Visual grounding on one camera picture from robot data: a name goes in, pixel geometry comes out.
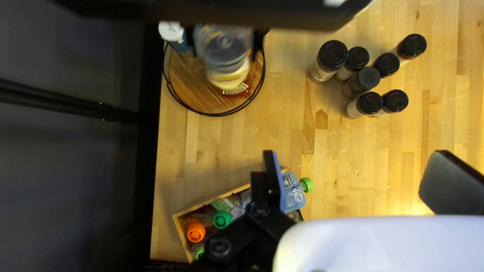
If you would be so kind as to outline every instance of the wooden countertop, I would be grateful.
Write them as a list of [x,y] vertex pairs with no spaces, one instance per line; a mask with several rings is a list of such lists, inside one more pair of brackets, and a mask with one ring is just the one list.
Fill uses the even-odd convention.
[[[151,257],[185,262],[171,216],[248,182],[250,171],[262,170],[264,149],[313,179],[306,220],[430,213],[417,191],[432,151],[450,150],[484,169],[483,20],[481,1],[375,0],[335,33],[271,30],[258,97],[222,118],[187,111],[163,83]],[[325,41],[363,46],[373,61],[411,33],[426,37],[427,51],[374,89],[404,90],[410,102],[401,113],[348,120],[341,83],[306,78]]]

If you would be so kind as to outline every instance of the round wooden tray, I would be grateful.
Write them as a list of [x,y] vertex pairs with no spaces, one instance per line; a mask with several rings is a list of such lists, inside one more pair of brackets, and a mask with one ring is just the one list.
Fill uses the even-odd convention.
[[166,56],[169,56],[169,63],[168,70],[165,71],[172,90],[190,108],[208,114],[228,112],[242,105],[254,93],[264,72],[264,58],[258,52],[256,61],[250,64],[250,93],[242,97],[227,98],[222,95],[221,89],[212,85],[205,77],[200,58],[194,58],[192,53],[178,54],[174,50]]

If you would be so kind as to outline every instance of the black wire rim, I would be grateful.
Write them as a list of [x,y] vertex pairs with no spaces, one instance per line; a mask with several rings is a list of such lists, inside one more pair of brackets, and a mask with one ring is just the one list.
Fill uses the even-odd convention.
[[[168,49],[168,45],[165,45],[165,49],[163,51],[163,55],[164,56],[166,55],[166,50],[167,49]],[[191,108],[175,92],[175,89],[173,88],[173,85],[171,84],[171,81],[168,80],[168,77],[166,76],[166,73],[165,73],[165,64],[163,64],[163,70],[162,70],[162,72],[163,72],[163,77],[165,78],[165,81],[166,81],[166,87],[168,88],[168,91],[170,92],[171,96],[173,96],[173,98],[180,105],[182,105],[184,108],[186,108],[188,110],[191,110],[193,112],[196,112],[198,114],[205,115],[205,116],[209,116],[209,117],[222,117],[222,116],[227,116],[227,115],[234,114],[236,112],[241,111],[242,109],[244,109],[245,107],[247,107],[250,103],[252,103],[252,101],[259,94],[260,88],[262,87],[262,84],[264,83],[264,78],[266,76],[266,56],[264,54],[264,49],[263,48],[261,48],[260,51],[262,52],[263,65],[262,65],[262,73],[261,73],[261,76],[260,76],[259,83],[257,84],[256,88],[254,89],[254,92],[252,93],[252,95],[249,98],[247,98],[247,100],[245,100],[242,104],[238,105],[237,107],[235,107],[235,108],[233,108],[231,110],[224,111],[224,112],[219,112],[219,113],[206,113],[206,112],[198,111],[198,110],[195,110],[195,109]]]

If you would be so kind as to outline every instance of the black screw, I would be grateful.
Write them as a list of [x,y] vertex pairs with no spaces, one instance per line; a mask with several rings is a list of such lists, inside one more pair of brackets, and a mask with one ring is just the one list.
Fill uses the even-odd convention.
[[209,251],[214,257],[224,257],[232,250],[232,243],[226,238],[212,238],[209,241]]
[[270,211],[264,203],[253,202],[250,206],[250,213],[255,217],[266,217]]

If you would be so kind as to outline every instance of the black jar lid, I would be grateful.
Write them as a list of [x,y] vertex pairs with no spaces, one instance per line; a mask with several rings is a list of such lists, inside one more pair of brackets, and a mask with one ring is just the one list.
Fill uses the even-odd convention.
[[336,71],[345,64],[348,56],[346,45],[337,40],[325,42],[319,49],[318,58],[329,70]]
[[427,40],[420,34],[410,34],[403,39],[402,49],[408,56],[419,56],[427,49]]
[[381,54],[375,61],[373,67],[377,68],[381,77],[391,76],[400,68],[400,60],[395,54]]
[[383,95],[383,105],[392,112],[399,112],[408,106],[408,95],[402,90],[391,90]]
[[370,61],[370,54],[368,50],[361,46],[355,46],[348,50],[348,58],[346,59],[345,67],[350,71],[357,71],[365,67]]
[[367,91],[358,98],[358,105],[362,112],[372,115],[381,110],[383,99],[378,93]]
[[361,85],[362,89],[369,91],[376,87],[380,83],[380,73],[373,67],[364,67],[358,74],[358,85]]

